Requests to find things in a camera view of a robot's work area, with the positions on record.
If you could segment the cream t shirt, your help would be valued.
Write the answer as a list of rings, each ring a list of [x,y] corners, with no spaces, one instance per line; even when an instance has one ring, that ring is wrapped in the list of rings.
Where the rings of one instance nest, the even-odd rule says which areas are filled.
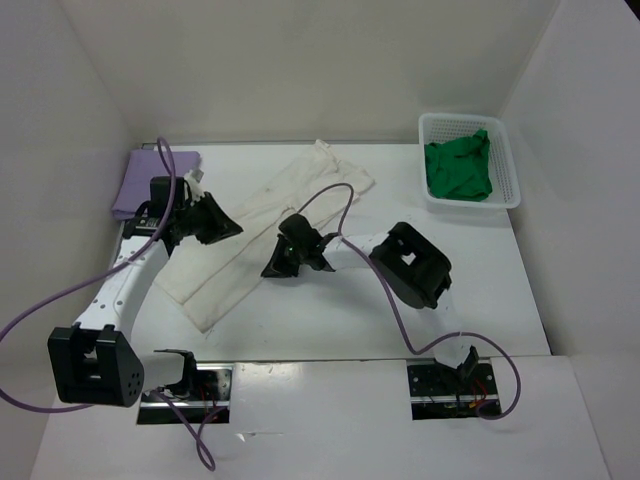
[[[200,332],[207,332],[259,285],[283,220],[303,209],[311,225],[321,229],[341,214],[349,187],[331,189],[305,205],[322,188],[341,182],[354,188],[355,199],[375,184],[364,168],[316,141],[232,211],[241,234],[210,246],[182,244],[156,276],[155,285]]]

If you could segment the purple t shirt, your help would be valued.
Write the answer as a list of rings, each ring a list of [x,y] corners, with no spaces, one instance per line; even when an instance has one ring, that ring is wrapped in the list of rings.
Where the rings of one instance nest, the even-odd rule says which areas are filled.
[[[174,152],[173,157],[178,177],[183,177],[201,165],[201,156],[196,151]],[[132,150],[123,183],[111,209],[117,221],[132,218],[139,206],[150,199],[150,182],[156,176],[168,176],[158,152]]]

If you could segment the green t shirt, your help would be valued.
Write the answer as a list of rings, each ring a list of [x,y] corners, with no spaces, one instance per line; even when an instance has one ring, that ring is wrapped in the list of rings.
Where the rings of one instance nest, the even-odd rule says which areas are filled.
[[[471,136],[424,146],[427,186],[435,198],[480,202],[493,193],[489,175],[490,138]]]

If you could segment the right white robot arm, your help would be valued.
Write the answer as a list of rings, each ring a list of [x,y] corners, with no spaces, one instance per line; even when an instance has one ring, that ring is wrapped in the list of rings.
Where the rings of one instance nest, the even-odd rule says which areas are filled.
[[[460,393],[473,382],[478,354],[461,334],[451,294],[451,262],[414,227],[398,222],[381,234],[323,235],[306,217],[293,214],[278,230],[263,278],[296,277],[303,265],[322,272],[369,267],[389,300],[414,309],[433,327],[440,340],[431,350],[441,386]]]

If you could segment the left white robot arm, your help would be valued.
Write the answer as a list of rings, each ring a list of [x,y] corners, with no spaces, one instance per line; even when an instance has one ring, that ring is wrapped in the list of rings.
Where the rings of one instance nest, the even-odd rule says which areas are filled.
[[[212,245],[242,228],[200,187],[193,171],[150,182],[150,197],[125,221],[116,273],[77,320],[57,327],[47,342],[56,389],[64,403],[130,407],[165,388],[180,400],[200,385],[192,352],[137,354],[130,344],[135,320],[154,279],[186,237]]]

